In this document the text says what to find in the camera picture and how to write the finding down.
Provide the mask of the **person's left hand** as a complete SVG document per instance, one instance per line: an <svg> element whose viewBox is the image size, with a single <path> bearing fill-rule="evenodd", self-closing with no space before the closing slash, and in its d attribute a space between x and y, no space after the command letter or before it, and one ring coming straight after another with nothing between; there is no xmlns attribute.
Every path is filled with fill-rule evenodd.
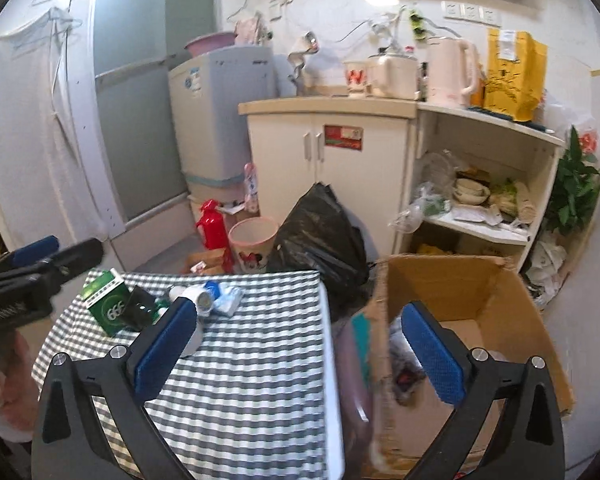
<svg viewBox="0 0 600 480"><path fill-rule="evenodd" d="M0 363L0 437L30 442L38 417L38 384L32 377L29 345L18 330Z"/></svg>

